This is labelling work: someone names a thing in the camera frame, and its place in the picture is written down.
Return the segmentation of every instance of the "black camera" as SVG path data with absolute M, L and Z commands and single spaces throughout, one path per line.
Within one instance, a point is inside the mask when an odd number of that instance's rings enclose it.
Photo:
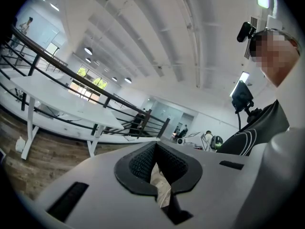
M 256 28 L 249 22 L 244 22 L 237 36 L 238 42 L 244 42 L 247 38 L 251 39 Z
M 235 108 L 235 114 L 253 107 L 253 96 L 243 81 L 239 81 L 232 95 L 232 104 Z

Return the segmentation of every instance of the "window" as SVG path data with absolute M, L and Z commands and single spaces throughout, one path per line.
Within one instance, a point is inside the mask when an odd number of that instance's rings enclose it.
M 80 75 L 81 77 L 85 78 L 86 80 L 88 80 L 89 82 L 93 83 L 94 85 L 105 89 L 106 85 L 108 84 L 108 81 L 106 81 L 105 79 L 101 78 L 99 75 L 97 75 L 96 73 L 94 73 L 93 71 L 89 70 L 87 67 L 85 66 L 81 66 L 80 69 L 77 71 L 77 74 Z M 72 88 L 73 90 L 77 91 L 78 93 L 84 94 L 85 96 L 81 96 L 80 94 L 77 94 L 71 90 L 68 90 L 69 93 L 72 93 L 76 96 L 79 96 L 83 99 L 86 99 L 87 101 L 96 104 L 96 102 L 89 100 L 89 98 L 94 99 L 96 101 L 99 100 L 100 98 L 100 94 L 95 92 L 93 89 L 85 86 L 84 84 L 73 80 L 70 88 Z
M 99 75 L 92 72 L 91 70 L 89 70 L 87 67 L 85 67 L 83 65 L 77 71 L 77 74 L 102 89 L 105 89 L 105 87 L 108 84 L 108 81 L 101 78 Z
M 49 56 L 54 56 L 57 51 L 58 51 L 58 47 L 55 46 L 52 42 L 48 45 L 48 47 L 45 50 L 45 53 L 48 54 Z M 46 70 L 46 71 L 55 71 L 56 67 L 54 67 L 53 65 L 50 65 L 50 63 L 48 63 L 45 59 L 40 58 L 37 64 L 37 68 Z

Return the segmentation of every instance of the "black slot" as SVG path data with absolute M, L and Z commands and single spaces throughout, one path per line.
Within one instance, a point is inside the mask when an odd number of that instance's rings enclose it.
M 227 167 L 237 169 L 237 170 L 241 170 L 244 167 L 243 164 L 238 164 L 238 163 L 234 163 L 234 162 L 230 162 L 230 161 L 226 161 L 226 160 L 221 161 L 219 164 L 222 166 L 227 166 Z
M 88 184 L 75 182 L 69 189 L 49 208 L 48 213 L 57 220 L 64 222 L 77 202 L 88 188 Z

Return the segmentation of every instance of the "white ceiling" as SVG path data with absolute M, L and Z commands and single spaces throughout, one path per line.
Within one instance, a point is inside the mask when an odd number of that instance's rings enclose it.
M 91 66 L 118 83 L 131 77 L 140 89 L 145 79 L 156 79 L 228 97 L 248 70 L 254 96 L 266 85 L 244 58 L 246 43 L 236 40 L 244 21 L 262 16 L 256 0 L 56 2 L 74 52 L 84 60 L 89 56 L 84 47 L 91 46 Z

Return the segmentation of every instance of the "white wall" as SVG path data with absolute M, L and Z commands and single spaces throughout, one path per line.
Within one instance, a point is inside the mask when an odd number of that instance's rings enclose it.
M 20 28 L 20 24 L 27 22 L 29 17 L 33 18 L 33 22 L 30 24 L 27 36 L 42 48 L 47 48 L 50 42 L 52 42 L 55 36 L 59 33 L 59 29 L 49 23 L 44 17 L 29 6 L 24 8 L 24 10 L 17 15 L 17 29 Z
M 143 104 L 146 103 L 148 99 L 148 95 L 142 91 L 130 88 L 130 87 L 122 87 L 118 92 L 121 98 L 125 99 L 129 103 L 141 108 Z
M 166 79 L 149 77 L 135 81 L 132 87 L 238 128 L 238 119 L 232 104 L 224 106 L 224 103 L 230 100 L 229 96 L 227 99 L 223 99 L 203 90 L 189 88 L 181 83 L 168 83 Z
M 192 126 L 193 119 L 194 119 L 193 116 L 188 114 L 183 114 L 179 121 L 180 123 L 182 123 L 181 131 L 184 129 L 184 125 L 187 125 L 187 128 L 190 129 L 190 127 Z
M 113 81 L 108 81 L 107 86 L 105 87 L 105 91 L 109 92 L 110 94 L 118 94 L 121 87 L 117 84 L 115 84 Z M 107 97 L 104 95 L 100 95 L 99 102 L 104 103 L 106 101 Z
M 206 132 L 208 130 L 211 131 L 213 135 L 218 135 L 225 141 L 235 134 L 238 131 L 238 128 L 199 113 L 194 118 L 188 134 Z
M 65 33 L 62 22 L 60 20 L 59 12 L 53 9 L 47 2 L 40 0 L 38 2 L 32 2 L 30 7 L 43 18 L 45 18 L 49 23 L 58 28 L 61 32 Z
M 183 106 L 180 106 L 180 105 L 177 105 L 177 104 L 173 104 L 171 102 L 168 102 L 164 99 L 161 99 L 161 98 L 156 98 L 156 100 L 160 103 L 163 103 L 163 104 L 166 104 L 167 106 L 170 106 L 172 108 L 175 108 L 175 109 L 178 109 L 188 115 L 191 115 L 191 116 L 197 116 L 198 112 L 197 111 L 194 111 L 194 110 L 191 110 L 191 109 L 188 109 L 188 108 L 185 108 Z
M 58 47 L 59 50 L 56 52 L 56 57 L 64 61 L 65 63 L 68 63 L 68 59 L 72 56 L 72 47 L 69 45 L 69 42 L 66 41 L 63 45 Z
M 68 64 L 68 68 L 70 70 L 72 70 L 74 73 L 77 73 L 77 71 L 79 70 L 79 68 L 82 65 L 82 62 L 79 61 L 73 54 L 70 55 L 70 57 L 67 59 L 66 63 Z M 73 78 L 68 76 L 68 75 L 64 75 L 64 77 L 61 79 L 61 82 L 64 84 L 68 84 L 68 86 L 71 85 Z
M 143 105 L 143 108 L 148 111 L 152 108 L 153 104 L 155 103 L 155 99 L 149 99 L 147 102 Z
M 62 46 L 67 42 L 67 38 L 66 38 L 66 35 L 65 33 L 63 32 L 59 32 L 55 37 L 54 39 L 52 40 L 52 43 L 59 47 L 59 49 L 62 48 Z

